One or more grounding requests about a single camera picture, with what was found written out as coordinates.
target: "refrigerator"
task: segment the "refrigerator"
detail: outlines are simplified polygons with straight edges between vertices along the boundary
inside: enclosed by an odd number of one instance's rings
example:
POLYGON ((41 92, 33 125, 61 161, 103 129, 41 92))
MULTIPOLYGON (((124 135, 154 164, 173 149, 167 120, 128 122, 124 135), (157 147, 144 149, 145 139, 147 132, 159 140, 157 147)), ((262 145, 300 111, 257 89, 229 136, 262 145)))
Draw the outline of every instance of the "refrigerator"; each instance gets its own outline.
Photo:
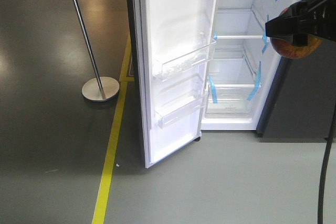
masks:
POLYGON ((147 168, 202 131, 267 135, 291 80, 265 23, 297 1, 128 0, 147 168))

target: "black clamp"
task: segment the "black clamp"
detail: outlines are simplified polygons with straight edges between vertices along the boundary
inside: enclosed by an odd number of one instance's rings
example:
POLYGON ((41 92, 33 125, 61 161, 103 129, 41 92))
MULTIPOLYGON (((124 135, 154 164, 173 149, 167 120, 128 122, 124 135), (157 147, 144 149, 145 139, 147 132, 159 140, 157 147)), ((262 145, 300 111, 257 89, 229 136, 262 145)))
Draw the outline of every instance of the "black clamp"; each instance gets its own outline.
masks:
POLYGON ((297 2, 266 23, 267 37, 297 47, 308 45, 308 35, 336 42, 336 0, 297 2))

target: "yellow tape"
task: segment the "yellow tape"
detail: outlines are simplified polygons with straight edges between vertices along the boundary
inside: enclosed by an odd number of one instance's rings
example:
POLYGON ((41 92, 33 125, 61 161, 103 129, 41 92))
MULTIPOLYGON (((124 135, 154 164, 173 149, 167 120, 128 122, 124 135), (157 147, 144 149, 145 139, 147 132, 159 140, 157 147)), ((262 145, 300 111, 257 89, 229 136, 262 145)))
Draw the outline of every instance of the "yellow tape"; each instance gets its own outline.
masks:
POLYGON ((128 35, 127 42, 126 42, 126 48, 125 48, 125 54, 124 54, 124 60, 122 62, 121 70, 120 70, 120 81, 123 81, 123 79, 127 78, 127 71, 128 67, 130 65, 131 60, 131 37, 128 35))
POLYGON ((109 144, 106 151, 106 157, 104 162, 104 168, 101 175, 100 186, 98 191, 98 197, 95 207, 95 213, 93 214, 92 224, 103 224, 106 214, 107 202, 109 199, 109 192, 112 180, 112 172, 114 166, 115 152, 117 150, 117 144, 119 139, 120 127, 122 122, 122 115, 125 105, 127 92, 127 82, 120 84, 119 97, 117 101, 116 111, 114 113, 111 135, 109 144))

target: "black cable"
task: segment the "black cable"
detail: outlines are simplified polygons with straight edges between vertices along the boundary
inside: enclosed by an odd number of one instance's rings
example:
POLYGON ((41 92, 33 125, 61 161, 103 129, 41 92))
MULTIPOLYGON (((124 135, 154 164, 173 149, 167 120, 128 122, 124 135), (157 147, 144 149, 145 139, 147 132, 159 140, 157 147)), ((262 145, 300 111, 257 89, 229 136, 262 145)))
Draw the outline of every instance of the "black cable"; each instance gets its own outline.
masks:
POLYGON ((331 122, 329 136, 327 138, 327 145, 324 151, 323 163, 321 168, 321 176, 320 176, 320 187, 319 187, 319 203, 318 203, 318 211, 317 211, 317 224, 323 224, 323 200, 324 200, 324 186, 326 184, 325 177, 327 175, 328 161, 331 151, 332 141, 335 136, 336 131, 336 106, 334 109, 334 115, 331 122))

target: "stand base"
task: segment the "stand base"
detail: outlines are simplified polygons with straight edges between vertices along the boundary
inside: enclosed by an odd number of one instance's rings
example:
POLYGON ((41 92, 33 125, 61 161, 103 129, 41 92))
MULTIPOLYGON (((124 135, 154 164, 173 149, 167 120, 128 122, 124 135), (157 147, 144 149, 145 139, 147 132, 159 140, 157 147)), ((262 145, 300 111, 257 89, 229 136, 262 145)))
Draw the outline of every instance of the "stand base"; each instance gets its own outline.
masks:
POLYGON ((83 96, 92 102, 104 102, 112 99, 119 91, 119 82, 111 77, 100 77, 105 97, 102 96, 96 78, 89 80, 82 88, 83 96))

